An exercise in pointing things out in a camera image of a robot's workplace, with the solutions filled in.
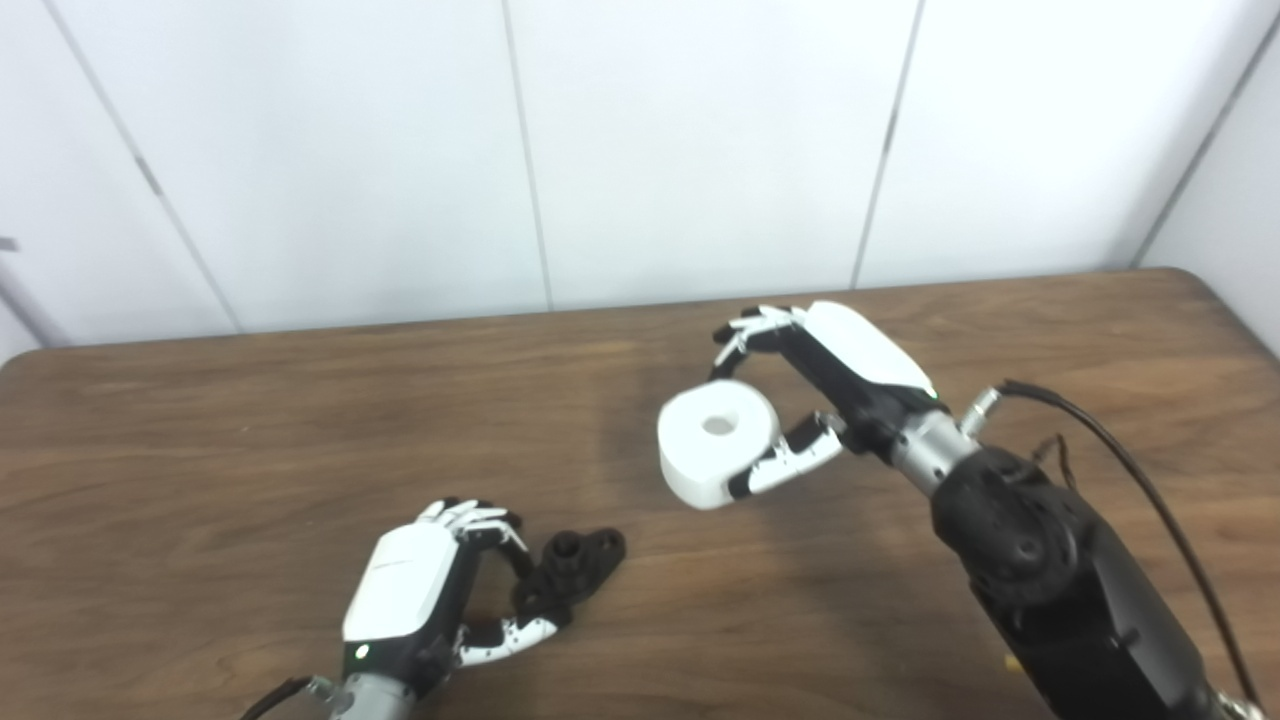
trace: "panel seam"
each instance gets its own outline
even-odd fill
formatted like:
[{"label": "panel seam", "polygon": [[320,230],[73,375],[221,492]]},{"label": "panel seam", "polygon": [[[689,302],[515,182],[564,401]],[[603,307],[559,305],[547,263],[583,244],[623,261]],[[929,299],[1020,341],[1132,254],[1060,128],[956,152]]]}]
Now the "panel seam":
[{"label": "panel seam", "polygon": [[906,94],[906,78],[911,72],[911,58],[915,55],[915,38],[920,32],[920,20],[924,18],[924,1],[919,0],[915,4],[915,17],[911,18],[911,32],[906,37],[906,50],[902,53],[902,72],[899,73],[897,88],[893,91],[893,106],[888,114],[888,124],[884,126],[884,143],[881,146],[879,164],[876,167],[872,193],[867,200],[867,214],[863,218],[863,232],[858,241],[858,254],[854,256],[854,272],[849,278],[849,290],[858,288],[858,279],[863,272],[863,260],[867,258],[867,246],[872,237],[872,224],[876,220],[876,206],[879,202],[879,191],[884,182],[884,168],[888,167],[888,154],[893,146],[893,133],[897,132],[897,118],[902,108],[902,96]]},{"label": "panel seam", "polygon": [[1160,209],[1160,214],[1156,215],[1156,219],[1151,223],[1151,229],[1147,231],[1146,237],[1142,238],[1142,243],[1138,245],[1138,250],[1133,254],[1133,260],[1129,261],[1129,269],[1135,270],[1140,268],[1142,263],[1147,259],[1147,254],[1156,243],[1156,237],[1162,229],[1165,229],[1165,223],[1169,222],[1169,217],[1174,213],[1174,208],[1178,206],[1178,201],[1183,199],[1183,193],[1185,193],[1188,186],[1190,186],[1192,178],[1196,176],[1196,170],[1199,169],[1201,163],[1203,163],[1204,158],[1208,155],[1210,149],[1213,146],[1219,133],[1222,131],[1222,126],[1226,124],[1228,117],[1230,117],[1231,110],[1235,109],[1236,101],[1242,95],[1244,95],[1244,90],[1253,78],[1253,73],[1262,63],[1262,58],[1267,54],[1267,49],[1271,47],[1271,42],[1275,40],[1277,29],[1280,29],[1280,10],[1277,10],[1276,15],[1271,18],[1271,24],[1267,26],[1267,32],[1263,33],[1262,40],[1253,51],[1253,55],[1249,56],[1249,61],[1245,63],[1244,70],[1240,73],[1240,78],[1235,81],[1235,85],[1231,87],[1231,94],[1226,97],[1226,102],[1222,104],[1222,109],[1219,110],[1217,117],[1213,118],[1213,124],[1210,126],[1208,132],[1204,133],[1204,138],[1201,140],[1199,146],[1196,147],[1196,152],[1187,164],[1187,169],[1183,170],[1181,177],[1178,178],[1178,183],[1169,193],[1169,199],[1165,200],[1165,205]]},{"label": "panel seam", "polygon": [[538,179],[534,173],[534,149],[529,142],[529,120],[525,118],[525,94],[520,82],[520,60],[516,56],[516,31],[511,20],[511,5],[502,0],[502,23],[507,33],[507,58],[511,60],[511,85],[516,94],[516,118],[520,120],[520,143],[525,152],[525,177],[529,179],[529,201],[534,208],[534,237],[538,240],[538,261],[543,272],[543,295],[547,299],[547,311],[556,310],[552,296],[550,264],[547,260],[547,238],[543,234],[541,202],[538,199]]},{"label": "panel seam", "polygon": [[133,135],[129,133],[128,126],[124,124],[124,118],[120,117],[120,113],[116,110],[115,104],[111,102],[111,97],[106,94],[106,88],[99,79],[97,73],[95,73],[92,65],[90,65],[88,56],[84,55],[84,50],[76,40],[76,36],[72,33],[70,27],[67,24],[67,20],[58,10],[58,6],[54,4],[54,0],[41,0],[41,4],[44,4],[45,10],[49,13],[49,17],[54,20],[54,26],[58,27],[59,35],[63,36],[63,42],[65,42],[67,47],[70,50],[72,56],[76,59],[76,64],[79,67],[81,73],[84,76],[84,79],[92,88],[93,95],[97,97],[97,101],[102,105],[102,109],[106,110],[106,115],[108,118],[110,118],[111,124],[115,127],[116,135],[119,135],[120,141],[124,142],[125,149],[133,156],[133,161],[137,164],[138,170],[143,176],[143,179],[147,181],[147,186],[155,193],[156,200],[160,202],[160,208],[164,210],[165,217],[168,217],[169,223],[174,228],[174,232],[178,233],[178,238],[186,247],[187,254],[191,256],[192,263],[195,263],[197,272],[200,272],[200,275],[209,286],[209,291],[214,295],[214,299],[218,301],[218,305],[221,307],[223,313],[227,315],[227,319],[230,322],[236,332],[243,334],[244,327],[241,324],[239,318],[236,315],[236,310],[232,307],[232,304],[227,299],[227,295],[223,292],[223,288],[218,284],[214,273],[209,269],[209,264],[205,261],[204,254],[200,252],[200,247],[196,245],[196,241],[191,237],[191,233],[187,231],[186,223],[182,222],[182,218],[178,215],[178,211],[169,201],[169,197],[164,193],[159,178],[156,178],[155,174],[151,172],[150,164],[142,156],[142,150],[138,147],[138,143],[133,140]]}]

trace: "robotic hand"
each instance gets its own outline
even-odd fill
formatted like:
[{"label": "robotic hand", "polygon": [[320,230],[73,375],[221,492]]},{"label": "robotic hand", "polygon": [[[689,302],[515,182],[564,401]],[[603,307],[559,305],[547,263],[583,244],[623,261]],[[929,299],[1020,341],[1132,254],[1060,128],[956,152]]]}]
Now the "robotic hand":
[{"label": "robotic hand", "polygon": [[[728,492],[736,500],[810,473],[845,448],[901,462],[908,478],[932,495],[955,460],[978,448],[950,420],[915,360],[844,305],[749,307],[713,337],[724,347],[712,365],[712,380],[731,378],[751,352],[776,352],[836,407],[836,415],[815,411],[732,478]],[[947,452],[922,456],[924,437]]]},{"label": "robotic hand", "polygon": [[[460,669],[509,657],[563,629],[570,606],[590,597],[625,556],[622,536],[558,533],[534,566],[516,532],[521,520],[489,502],[445,498],[415,523],[385,533],[347,610],[343,685],[288,680],[244,714],[260,717],[302,689],[330,706],[332,720],[403,720]],[[516,614],[467,623],[481,555],[497,550],[515,570]]]},{"label": "robotic hand", "polygon": [[[751,307],[713,337],[724,347],[712,380],[730,378],[751,352],[777,352],[836,409],[815,413],[732,477],[733,500],[812,471],[842,447],[873,454],[928,497],[934,533],[959,556],[970,591],[1059,717],[1262,717],[1217,598],[1176,521],[1133,459],[1083,410],[1051,391],[1006,382],[957,423],[906,352],[833,302]],[[1121,459],[1192,566],[1251,702],[1211,688],[1190,638],[1074,483],[1053,484],[1038,461],[977,441],[1004,395],[1066,410]]]}]

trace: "white robotic hand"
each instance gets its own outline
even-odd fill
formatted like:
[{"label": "white robotic hand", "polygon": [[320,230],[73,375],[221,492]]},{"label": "white robotic hand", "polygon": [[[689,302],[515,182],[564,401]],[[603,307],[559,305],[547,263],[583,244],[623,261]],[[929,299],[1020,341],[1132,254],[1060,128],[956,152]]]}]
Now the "white robotic hand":
[{"label": "white robotic hand", "polygon": [[420,694],[454,667],[507,657],[552,637],[554,619],[462,621],[480,553],[498,550],[517,578],[532,571],[520,518],[484,501],[438,500],[381,537],[342,625],[344,674],[404,676]]},{"label": "white robotic hand", "polygon": [[[535,568],[518,527],[520,518],[506,509],[447,498],[378,541],[342,625],[344,685],[328,700],[333,717],[402,720],[456,669],[545,641],[570,623],[570,605],[595,592],[625,552],[616,530],[585,538],[566,532]],[[602,542],[608,547],[602,550]],[[463,611],[486,550],[499,551],[516,573],[516,612],[472,624]],[[558,592],[566,582],[573,591]]]},{"label": "white robotic hand", "polygon": [[[888,461],[893,439],[909,418],[945,410],[933,383],[910,355],[865,318],[836,302],[818,301],[808,310],[749,307],[713,338],[723,348],[712,364],[712,382],[731,378],[753,352],[776,352],[826,395],[836,413],[815,411],[794,427],[750,466],[723,480],[723,501],[698,505],[703,509],[772,489],[820,468],[845,448],[876,452]],[[717,497],[701,489],[677,495]]]}]

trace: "hole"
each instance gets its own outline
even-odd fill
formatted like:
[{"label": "hole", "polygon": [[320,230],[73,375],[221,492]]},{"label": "hole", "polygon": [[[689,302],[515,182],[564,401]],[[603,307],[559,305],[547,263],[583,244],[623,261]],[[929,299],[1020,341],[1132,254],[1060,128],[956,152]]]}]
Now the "hole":
[{"label": "hole", "polygon": [[561,534],[556,537],[556,544],[553,546],[556,555],[561,557],[573,557],[582,551],[582,542],[577,536]]},{"label": "hole", "polygon": [[730,410],[703,420],[703,429],[713,436],[727,436],[737,428],[737,413]]}]

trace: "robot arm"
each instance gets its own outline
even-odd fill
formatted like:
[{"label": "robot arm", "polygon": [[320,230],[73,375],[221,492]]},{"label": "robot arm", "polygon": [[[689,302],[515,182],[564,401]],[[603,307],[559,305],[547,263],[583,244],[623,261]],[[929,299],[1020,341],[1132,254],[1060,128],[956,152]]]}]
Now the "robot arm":
[{"label": "robot arm", "polygon": [[[820,447],[790,474],[771,452],[745,474],[746,497],[833,457],[832,439],[899,469],[928,498],[934,533],[1042,697],[1062,720],[1219,720],[1261,716],[1215,693],[1199,653],[1106,521],[1028,460],[977,441],[1000,393],[956,423],[919,366],[851,309],[756,307],[714,336],[712,379],[751,352],[781,354],[833,405]],[[824,418],[815,414],[815,418]],[[764,478],[782,477],[781,480]]]}]

